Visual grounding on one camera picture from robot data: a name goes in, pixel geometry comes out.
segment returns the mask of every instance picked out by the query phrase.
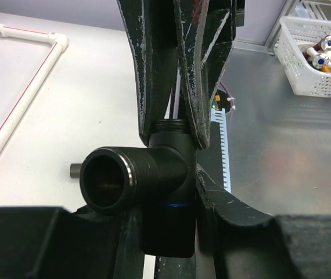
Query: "white plastic basket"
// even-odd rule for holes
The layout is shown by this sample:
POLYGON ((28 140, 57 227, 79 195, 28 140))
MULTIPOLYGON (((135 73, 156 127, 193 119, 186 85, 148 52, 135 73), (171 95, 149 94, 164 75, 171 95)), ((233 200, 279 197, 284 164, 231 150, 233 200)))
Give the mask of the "white plastic basket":
POLYGON ((312 68, 298 45, 315 45, 331 34, 331 22, 285 16, 276 52, 296 95, 331 98, 331 73, 312 68))

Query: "orange object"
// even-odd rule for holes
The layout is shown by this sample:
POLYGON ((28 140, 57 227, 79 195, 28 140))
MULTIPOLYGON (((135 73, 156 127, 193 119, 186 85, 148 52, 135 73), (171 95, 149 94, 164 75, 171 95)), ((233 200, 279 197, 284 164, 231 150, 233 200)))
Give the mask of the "orange object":
POLYGON ((324 66, 323 68, 321 68, 321 71, 324 71, 325 73, 331 73, 331 69, 328 68, 328 66, 324 66))

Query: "basket rim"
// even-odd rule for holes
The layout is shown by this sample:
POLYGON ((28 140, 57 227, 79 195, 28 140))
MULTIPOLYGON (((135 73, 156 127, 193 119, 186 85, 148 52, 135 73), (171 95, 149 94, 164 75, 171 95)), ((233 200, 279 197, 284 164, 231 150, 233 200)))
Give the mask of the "basket rim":
POLYGON ((301 53, 300 48, 295 48, 294 45, 297 45, 296 41, 294 40, 292 34, 290 33, 288 26, 286 24, 287 21, 299 22, 299 23, 322 23, 323 25, 330 25, 331 24, 324 24, 324 23, 331 23, 331 21, 324 21, 324 20, 317 20, 317 19, 303 19, 294 16, 282 16, 280 18, 280 25, 282 26, 282 32, 285 33, 287 39, 291 41, 293 44, 290 44, 291 49, 294 48, 294 53, 300 57, 301 63, 314 74, 317 74, 322 77, 331 77, 331 73, 326 73, 324 71, 315 70, 313 67, 309 65, 306 61, 304 55, 301 53))

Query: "red line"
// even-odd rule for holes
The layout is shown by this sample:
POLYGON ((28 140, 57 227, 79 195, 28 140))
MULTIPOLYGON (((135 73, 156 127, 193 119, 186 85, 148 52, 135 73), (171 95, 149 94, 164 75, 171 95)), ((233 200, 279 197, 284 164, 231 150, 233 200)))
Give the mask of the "red line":
POLYGON ((32 32, 32 33, 45 34, 45 35, 49 34, 49 33, 46 33, 46 32, 32 31, 32 30, 26 30, 26 29, 20 29, 20 28, 8 27, 8 26, 4 26, 4 28, 27 31, 27 32, 32 32))
POLYGON ((33 78, 31 79, 31 81, 29 82, 29 84, 26 86, 26 89, 24 90, 24 92, 22 93, 21 97, 17 100, 16 104, 13 106, 12 110, 10 111, 10 113, 8 114, 7 118, 4 120, 3 124, 0 127, 0 131, 3 128, 4 124, 7 122, 8 118, 10 117, 10 115, 12 114, 12 112, 15 110, 16 106, 19 104, 19 102, 21 101, 22 97, 24 96, 26 90, 29 88, 30 84, 32 83, 32 81, 35 79, 36 75, 39 73, 41 67, 44 65, 45 61, 48 59, 49 55, 51 55, 53 49, 55 48, 57 42, 53 45, 51 51, 49 51, 48 55, 46 56, 46 58, 44 59, 42 65, 40 65, 39 69, 37 70, 37 72, 35 73, 35 75, 33 76, 33 78))

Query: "wall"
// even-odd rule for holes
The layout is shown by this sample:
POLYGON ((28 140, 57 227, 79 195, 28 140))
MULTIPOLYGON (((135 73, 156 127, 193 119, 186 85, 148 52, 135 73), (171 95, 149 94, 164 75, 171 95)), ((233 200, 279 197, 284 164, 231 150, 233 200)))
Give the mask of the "wall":
MULTIPOLYGON (((263 44, 285 1, 246 0, 237 39, 263 44)), ((124 30, 116 0, 0 0, 0 12, 124 30)))

